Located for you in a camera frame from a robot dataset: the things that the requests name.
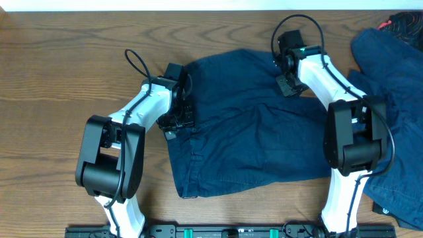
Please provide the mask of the dark blue shorts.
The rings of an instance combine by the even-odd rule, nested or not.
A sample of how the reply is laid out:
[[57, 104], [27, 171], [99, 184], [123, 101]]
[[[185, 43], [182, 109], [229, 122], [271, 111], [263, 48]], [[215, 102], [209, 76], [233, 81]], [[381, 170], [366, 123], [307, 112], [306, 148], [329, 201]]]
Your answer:
[[194, 126], [167, 142], [181, 198], [328, 177], [327, 112], [316, 98], [283, 96], [269, 52], [239, 49], [187, 65]]

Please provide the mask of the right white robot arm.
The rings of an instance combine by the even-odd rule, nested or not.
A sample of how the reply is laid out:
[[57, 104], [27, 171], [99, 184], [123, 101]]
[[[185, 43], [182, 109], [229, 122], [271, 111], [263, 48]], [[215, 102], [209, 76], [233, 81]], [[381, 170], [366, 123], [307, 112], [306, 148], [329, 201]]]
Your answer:
[[392, 135], [381, 97], [368, 96], [333, 66], [322, 46], [280, 44], [274, 61], [284, 96], [311, 89], [327, 111], [323, 153], [331, 167], [330, 187], [314, 237], [361, 237], [357, 212], [364, 186], [386, 156]]

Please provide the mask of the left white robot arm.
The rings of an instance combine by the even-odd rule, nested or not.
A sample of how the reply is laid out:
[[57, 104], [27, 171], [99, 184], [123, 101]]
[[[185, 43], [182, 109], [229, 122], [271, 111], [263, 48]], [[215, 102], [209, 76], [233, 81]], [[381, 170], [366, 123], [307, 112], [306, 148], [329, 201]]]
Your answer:
[[168, 64], [165, 74], [147, 76], [127, 105], [107, 117], [93, 115], [85, 125], [75, 181], [102, 206], [104, 227], [69, 227], [66, 237], [143, 237], [145, 216], [136, 192], [143, 174], [145, 135], [158, 124], [168, 138], [194, 126], [187, 100], [190, 76], [183, 65]]

